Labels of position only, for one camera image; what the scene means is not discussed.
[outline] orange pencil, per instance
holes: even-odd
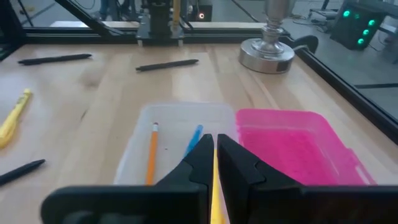
[[[154,127],[152,129],[152,136],[150,137],[147,177],[145,179],[145,184],[146,185],[154,184],[155,158],[156,158],[157,132],[158,132],[158,129],[159,129],[159,124],[158,123],[154,123]]]

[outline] black pen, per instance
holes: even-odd
[[[156,69],[172,68],[172,67],[184,66],[184,65],[193,65],[194,63],[197,63],[197,62],[199,62],[199,60],[197,60],[197,59],[182,60],[182,61],[177,61],[177,62],[167,62],[167,63],[160,63],[160,64],[154,64],[154,65],[140,66],[140,67],[137,67],[136,70],[140,71],[140,72],[144,72],[144,71],[151,71],[151,70],[156,70]]]
[[[0,175],[0,186],[6,184],[8,182],[11,182],[15,179],[18,179],[18,178],[22,177],[23,175],[26,175],[26,174],[32,172],[33,170],[36,170],[44,162],[45,162],[45,159],[33,161],[33,162],[23,165],[19,168],[16,168],[6,174]]]
[[[33,59],[20,60],[18,61],[18,63],[23,65],[38,65],[41,63],[49,63],[49,62],[66,62],[69,60],[79,60],[88,57],[91,57],[91,54],[76,54],[76,55],[64,55],[58,57],[33,58]]]

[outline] table surface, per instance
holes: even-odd
[[[25,67],[25,58],[91,53],[92,59]],[[299,58],[264,75],[237,61],[238,44],[25,45],[0,63],[0,121],[24,88],[33,92],[17,134],[0,151],[0,173],[46,159],[0,189],[2,223],[39,223],[41,201],[66,185],[112,184],[140,109],[165,101],[320,113],[380,184],[398,183],[398,147]],[[198,65],[136,73],[140,65],[197,58]]]

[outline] blue pen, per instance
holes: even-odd
[[[191,141],[189,142],[189,145],[187,147],[187,149],[185,150],[185,156],[188,155],[188,153],[190,153],[192,151],[192,149],[198,144],[198,141],[200,139],[201,136],[201,132],[203,131],[203,125],[198,125],[195,132],[193,133],[193,136],[191,138]]]

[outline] floor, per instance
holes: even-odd
[[[55,3],[53,0],[21,0],[26,6],[34,6],[35,10],[29,12],[33,17],[36,27],[48,27],[54,21],[76,21],[77,18]],[[331,0],[328,8],[338,9],[342,0]],[[265,20],[262,13],[264,1],[239,0],[239,3],[260,21]],[[321,8],[322,0],[298,0],[293,13],[307,17],[310,8]],[[80,3],[87,8],[86,12],[95,12],[100,8],[100,1],[89,0]],[[30,26],[23,15],[20,20],[25,26]],[[252,22],[252,20],[240,11],[230,0],[213,0],[213,21],[215,22]],[[292,37],[315,35],[319,39],[319,47],[316,56],[333,71],[352,85],[372,85],[380,83],[398,83],[398,65],[393,65],[381,57],[383,45],[379,40],[386,38],[385,33],[377,33],[371,42],[373,48],[368,47],[362,52],[344,48],[339,43],[331,40],[329,34],[324,34],[314,26],[298,25],[292,19],[286,19],[283,25]],[[372,88],[360,90],[369,99],[382,106],[391,115],[398,118],[398,88]]]

